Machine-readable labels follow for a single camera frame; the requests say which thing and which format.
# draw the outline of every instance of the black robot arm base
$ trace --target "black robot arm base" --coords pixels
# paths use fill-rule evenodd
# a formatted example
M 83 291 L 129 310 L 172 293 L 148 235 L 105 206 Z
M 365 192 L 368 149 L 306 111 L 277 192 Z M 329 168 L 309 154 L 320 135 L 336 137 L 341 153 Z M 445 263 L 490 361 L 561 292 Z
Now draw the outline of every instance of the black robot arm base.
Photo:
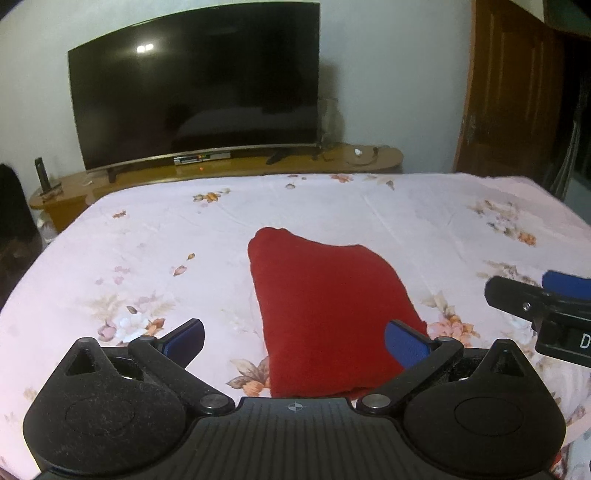
M 198 351 L 203 326 L 191 322 Z M 431 353 L 356 409 L 345 398 L 235 408 L 167 358 L 190 355 L 164 339 L 118 349 L 81 339 L 33 402 L 24 436 L 39 480 L 550 480 L 566 427 L 517 345 L 416 338 Z

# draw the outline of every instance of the ridged black surface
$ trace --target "ridged black surface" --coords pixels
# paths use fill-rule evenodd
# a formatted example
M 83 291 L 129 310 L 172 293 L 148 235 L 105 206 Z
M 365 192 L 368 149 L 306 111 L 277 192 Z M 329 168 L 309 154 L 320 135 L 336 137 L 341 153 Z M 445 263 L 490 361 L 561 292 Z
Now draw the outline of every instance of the ridged black surface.
M 59 478 L 47 473 L 40 480 Z M 355 413 L 344 398 L 246 398 L 230 415 L 198 421 L 184 445 L 161 463 L 123 478 L 451 480 L 459 477 L 439 472 L 418 458 L 390 420 Z M 551 478 L 541 473 L 530 480 Z

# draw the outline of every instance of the wooden door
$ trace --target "wooden door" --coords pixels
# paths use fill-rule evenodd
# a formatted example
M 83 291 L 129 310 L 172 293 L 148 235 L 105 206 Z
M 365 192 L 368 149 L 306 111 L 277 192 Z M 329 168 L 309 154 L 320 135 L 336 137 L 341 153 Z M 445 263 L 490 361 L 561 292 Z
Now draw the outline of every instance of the wooden door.
M 562 97 L 559 34 L 509 0 L 473 0 L 472 59 L 456 171 L 541 181 Z

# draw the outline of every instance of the tv screen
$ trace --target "tv screen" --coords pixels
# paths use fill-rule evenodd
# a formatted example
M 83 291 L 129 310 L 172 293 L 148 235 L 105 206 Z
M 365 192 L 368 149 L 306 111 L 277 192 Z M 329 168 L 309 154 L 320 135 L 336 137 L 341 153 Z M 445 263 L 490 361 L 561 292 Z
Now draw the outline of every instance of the tv screen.
M 87 170 L 195 151 L 317 142 L 320 6 L 202 8 L 69 52 Z

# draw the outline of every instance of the white wall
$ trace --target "white wall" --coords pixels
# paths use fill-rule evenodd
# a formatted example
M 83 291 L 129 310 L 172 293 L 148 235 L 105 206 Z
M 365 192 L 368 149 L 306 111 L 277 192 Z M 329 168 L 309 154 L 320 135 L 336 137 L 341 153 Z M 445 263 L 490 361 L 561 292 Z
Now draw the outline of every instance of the white wall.
M 577 179 L 572 179 L 566 191 L 564 203 L 591 225 L 591 190 L 589 188 Z
M 526 9 L 533 16 L 544 21 L 544 0 L 511 0 L 513 3 Z
M 25 193 L 33 159 L 84 169 L 67 52 L 95 37 L 216 0 L 23 0 L 0 21 L 0 161 Z M 408 172 L 450 171 L 469 63 L 470 0 L 322 0 L 321 95 L 349 142 L 394 145 Z

